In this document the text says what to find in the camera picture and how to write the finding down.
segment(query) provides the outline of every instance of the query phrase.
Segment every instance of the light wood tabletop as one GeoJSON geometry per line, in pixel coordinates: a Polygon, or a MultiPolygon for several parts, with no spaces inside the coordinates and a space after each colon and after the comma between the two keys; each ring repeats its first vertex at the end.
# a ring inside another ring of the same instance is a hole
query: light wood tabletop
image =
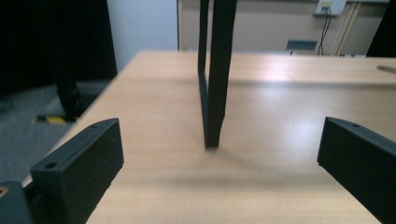
{"type": "Polygon", "coordinates": [[[396,75],[376,68],[396,60],[234,54],[211,152],[196,64],[140,53],[61,141],[120,119],[125,163],[90,223],[378,223],[317,155],[325,117],[396,140],[396,75]]]}

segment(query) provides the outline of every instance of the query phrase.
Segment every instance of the table surface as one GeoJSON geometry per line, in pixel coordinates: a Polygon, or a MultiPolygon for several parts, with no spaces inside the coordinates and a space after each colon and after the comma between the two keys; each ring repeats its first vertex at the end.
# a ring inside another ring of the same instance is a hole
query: table surface
{"type": "Polygon", "coordinates": [[[120,119],[125,163],[91,223],[378,223],[323,168],[325,117],[396,139],[394,59],[234,54],[206,152],[196,53],[143,52],[60,144],[120,119]]]}

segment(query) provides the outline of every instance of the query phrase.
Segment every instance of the white wall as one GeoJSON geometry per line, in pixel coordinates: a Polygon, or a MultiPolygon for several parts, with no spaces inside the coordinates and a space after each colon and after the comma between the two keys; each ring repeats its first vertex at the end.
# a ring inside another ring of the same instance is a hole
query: white wall
{"type": "Polygon", "coordinates": [[[107,0],[120,71],[143,49],[177,49],[177,0],[107,0]]]}

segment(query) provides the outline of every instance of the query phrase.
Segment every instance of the electrical cable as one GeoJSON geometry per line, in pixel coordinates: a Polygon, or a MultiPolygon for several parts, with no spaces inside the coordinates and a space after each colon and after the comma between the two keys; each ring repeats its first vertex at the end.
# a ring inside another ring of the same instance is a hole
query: electrical cable
{"type": "Polygon", "coordinates": [[[332,10],[330,8],[328,8],[326,10],[326,20],[324,22],[322,35],[321,35],[321,39],[320,39],[320,44],[318,47],[318,56],[320,56],[320,53],[321,53],[321,56],[323,56],[323,40],[326,37],[327,31],[329,30],[331,21],[332,21],[332,10]]]}

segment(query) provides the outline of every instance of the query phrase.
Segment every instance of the power outlet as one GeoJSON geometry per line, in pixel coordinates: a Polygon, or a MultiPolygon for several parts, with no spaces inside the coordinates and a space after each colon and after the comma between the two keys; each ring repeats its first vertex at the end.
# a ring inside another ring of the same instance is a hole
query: power outlet
{"type": "Polygon", "coordinates": [[[343,13],[347,0],[319,0],[314,14],[325,16],[330,13],[332,16],[339,16],[343,13]]]}

